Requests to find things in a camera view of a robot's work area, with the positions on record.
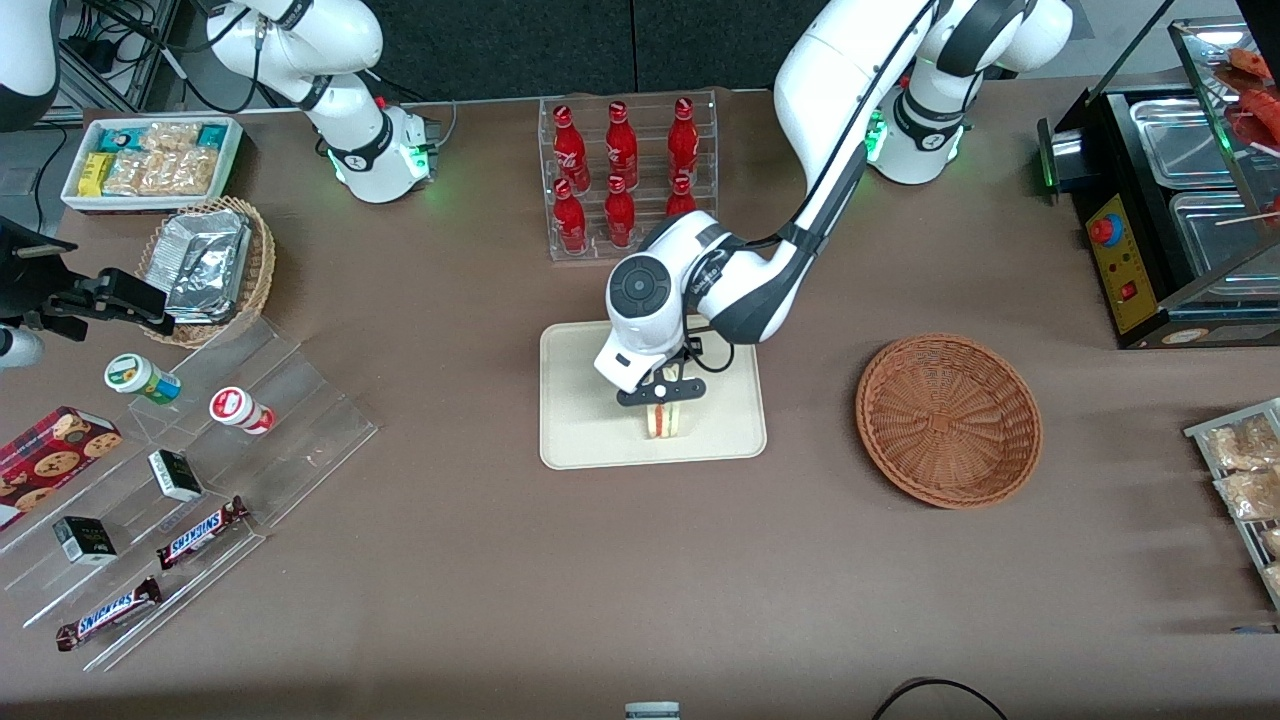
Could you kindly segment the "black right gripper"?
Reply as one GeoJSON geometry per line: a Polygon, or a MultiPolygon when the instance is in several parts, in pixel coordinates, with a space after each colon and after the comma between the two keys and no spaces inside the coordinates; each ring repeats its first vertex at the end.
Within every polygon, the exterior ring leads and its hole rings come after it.
{"type": "Polygon", "coordinates": [[[173,334],[166,313],[166,292],[119,268],[106,268],[93,278],[70,272],[61,255],[76,251],[68,243],[1,218],[1,322],[22,325],[28,313],[40,310],[40,329],[73,342],[83,342],[88,323],[119,320],[160,336],[173,334]],[[76,284],[76,304],[50,300],[76,284]]]}

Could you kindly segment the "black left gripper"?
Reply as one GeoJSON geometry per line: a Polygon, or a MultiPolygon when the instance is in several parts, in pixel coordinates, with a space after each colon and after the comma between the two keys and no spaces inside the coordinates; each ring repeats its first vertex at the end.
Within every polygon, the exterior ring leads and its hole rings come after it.
{"type": "Polygon", "coordinates": [[[617,392],[617,402],[623,407],[641,407],[666,402],[682,402],[701,398],[707,392],[703,379],[690,375],[686,365],[703,355],[703,342],[685,342],[662,366],[650,374],[650,384],[641,384],[635,391],[617,392]]]}

